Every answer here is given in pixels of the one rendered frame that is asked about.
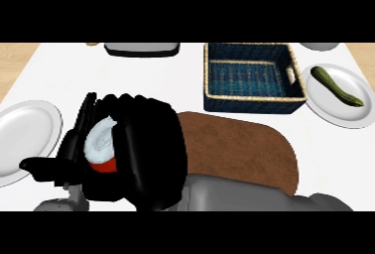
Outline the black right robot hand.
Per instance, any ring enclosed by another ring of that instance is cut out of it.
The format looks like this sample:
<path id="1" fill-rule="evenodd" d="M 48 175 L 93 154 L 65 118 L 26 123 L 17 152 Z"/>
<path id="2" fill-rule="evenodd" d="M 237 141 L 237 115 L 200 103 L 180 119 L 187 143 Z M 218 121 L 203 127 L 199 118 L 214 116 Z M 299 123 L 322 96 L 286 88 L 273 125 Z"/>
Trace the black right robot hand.
<path id="1" fill-rule="evenodd" d="M 181 199 L 187 155 L 181 126 L 168 103 L 140 95 L 109 94 L 94 104 L 96 121 L 109 117 L 116 171 L 88 171 L 87 199 L 125 199 L 138 211 L 161 211 Z"/>

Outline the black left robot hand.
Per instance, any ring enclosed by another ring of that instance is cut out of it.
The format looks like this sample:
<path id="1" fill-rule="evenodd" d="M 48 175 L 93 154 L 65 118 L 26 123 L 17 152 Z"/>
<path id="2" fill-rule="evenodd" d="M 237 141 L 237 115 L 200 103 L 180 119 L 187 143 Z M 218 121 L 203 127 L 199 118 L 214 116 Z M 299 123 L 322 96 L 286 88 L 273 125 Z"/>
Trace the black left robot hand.
<path id="1" fill-rule="evenodd" d="M 84 142 L 93 127 L 96 93 L 84 99 L 74 128 L 68 131 L 54 158 L 32 157 L 19 163 L 37 182 L 53 182 L 56 186 L 78 185 L 84 174 Z"/>

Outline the red can with white end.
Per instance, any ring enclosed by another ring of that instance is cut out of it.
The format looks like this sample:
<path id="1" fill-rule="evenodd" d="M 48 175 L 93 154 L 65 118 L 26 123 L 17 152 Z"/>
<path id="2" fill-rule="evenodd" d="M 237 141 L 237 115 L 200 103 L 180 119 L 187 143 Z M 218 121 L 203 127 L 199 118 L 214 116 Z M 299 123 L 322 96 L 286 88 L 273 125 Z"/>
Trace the red can with white end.
<path id="1" fill-rule="evenodd" d="M 110 117 L 103 118 L 91 128 L 85 139 L 85 158 L 93 169 L 100 173 L 116 171 L 110 136 L 113 125 L 115 121 Z"/>

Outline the brown wooden cutting board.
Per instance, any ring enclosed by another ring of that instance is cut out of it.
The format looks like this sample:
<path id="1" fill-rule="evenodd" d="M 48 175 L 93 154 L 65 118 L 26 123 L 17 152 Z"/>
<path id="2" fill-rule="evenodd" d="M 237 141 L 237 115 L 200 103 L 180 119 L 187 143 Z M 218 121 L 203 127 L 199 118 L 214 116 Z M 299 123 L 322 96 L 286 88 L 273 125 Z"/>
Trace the brown wooden cutting board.
<path id="1" fill-rule="evenodd" d="M 294 195 L 296 158 L 270 126 L 196 112 L 177 114 L 187 150 L 187 173 L 260 184 Z"/>

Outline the blue wicker basket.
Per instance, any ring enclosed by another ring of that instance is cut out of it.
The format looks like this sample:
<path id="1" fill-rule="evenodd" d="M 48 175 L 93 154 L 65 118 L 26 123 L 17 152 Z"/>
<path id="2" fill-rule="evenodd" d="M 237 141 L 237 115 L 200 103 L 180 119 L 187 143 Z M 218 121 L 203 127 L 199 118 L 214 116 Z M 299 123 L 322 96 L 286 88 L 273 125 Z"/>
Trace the blue wicker basket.
<path id="1" fill-rule="evenodd" d="M 307 94 L 288 43 L 206 43 L 203 109 L 292 114 Z"/>

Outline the white plate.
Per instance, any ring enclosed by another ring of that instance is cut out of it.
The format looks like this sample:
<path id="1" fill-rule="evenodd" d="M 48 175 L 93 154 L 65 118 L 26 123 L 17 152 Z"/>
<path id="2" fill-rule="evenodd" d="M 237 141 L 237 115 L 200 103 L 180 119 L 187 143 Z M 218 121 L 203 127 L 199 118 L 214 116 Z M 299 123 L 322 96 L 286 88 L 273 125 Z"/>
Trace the white plate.
<path id="1" fill-rule="evenodd" d="M 29 100 L 0 111 L 0 188 L 29 175 L 19 169 L 25 158 L 50 156 L 62 127 L 60 111 L 47 101 Z"/>
<path id="2" fill-rule="evenodd" d="M 360 107 L 347 105 L 313 77 L 308 66 L 301 77 L 307 92 L 305 104 L 316 115 L 330 124 L 360 129 L 375 124 L 375 91 L 364 79 L 347 68 L 330 63 L 319 63 L 341 90 L 358 98 Z"/>

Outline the green zucchini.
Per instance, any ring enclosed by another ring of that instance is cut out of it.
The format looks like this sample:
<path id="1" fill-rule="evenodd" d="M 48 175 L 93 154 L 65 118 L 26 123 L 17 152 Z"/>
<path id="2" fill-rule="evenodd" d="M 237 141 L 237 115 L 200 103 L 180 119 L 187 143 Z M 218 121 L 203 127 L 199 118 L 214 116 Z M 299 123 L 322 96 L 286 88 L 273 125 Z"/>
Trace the green zucchini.
<path id="1" fill-rule="evenodd" d="M 363 101 L 339 88 L 323 67 L 314 66 L 310 69 L 310 74 L 345 105 L 353 107 L 361 107 L 364 105 Z"/>

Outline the grey rounded object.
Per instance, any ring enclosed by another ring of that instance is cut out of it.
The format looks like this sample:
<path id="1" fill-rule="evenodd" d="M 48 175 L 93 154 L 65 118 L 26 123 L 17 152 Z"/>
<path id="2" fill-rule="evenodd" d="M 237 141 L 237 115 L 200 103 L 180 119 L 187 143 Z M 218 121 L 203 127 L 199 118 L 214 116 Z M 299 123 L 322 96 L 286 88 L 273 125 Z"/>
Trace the grey rounded object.
<path id="1" fill-rule="evenodd" d="M 326 52 L 336 48 L 336 43 L 301 43 L 313 51 Z"/>

